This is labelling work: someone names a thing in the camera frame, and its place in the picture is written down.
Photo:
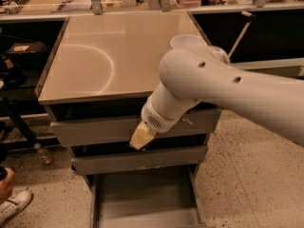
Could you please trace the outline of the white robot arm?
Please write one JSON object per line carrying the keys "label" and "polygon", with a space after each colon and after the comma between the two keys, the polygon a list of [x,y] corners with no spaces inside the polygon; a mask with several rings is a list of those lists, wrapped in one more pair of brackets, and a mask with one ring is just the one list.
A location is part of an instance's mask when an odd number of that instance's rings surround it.
{"label": "white robot arm", "polygon": [[142,108],[130,145],[141,149],[198,103],[227,108],[304,145],[304,82],[240,70],[218,47],[180,47],[160,61],[161,82]]}

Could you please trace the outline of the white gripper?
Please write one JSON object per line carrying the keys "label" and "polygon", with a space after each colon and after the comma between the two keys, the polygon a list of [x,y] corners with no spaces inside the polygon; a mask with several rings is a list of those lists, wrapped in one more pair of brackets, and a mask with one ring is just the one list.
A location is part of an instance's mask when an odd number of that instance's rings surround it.
{"label": "white gripper", "polygon": [[146,102],[142,108],[142,122],[139,123],[130,140],[130,146],[140,150],[149,144],[157,133],[165,133],[171,129],[177,120],[166,119],[161,116],[150,102]]}

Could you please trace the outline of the person hand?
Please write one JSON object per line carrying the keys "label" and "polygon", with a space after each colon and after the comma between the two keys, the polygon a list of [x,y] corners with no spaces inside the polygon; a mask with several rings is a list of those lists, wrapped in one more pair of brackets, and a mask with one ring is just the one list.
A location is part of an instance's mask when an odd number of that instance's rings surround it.
{"label": "person hand", "polygon": [[7,168],[6,177],[0,181],[0,204],[11,197],[16,174],[10,168]]}

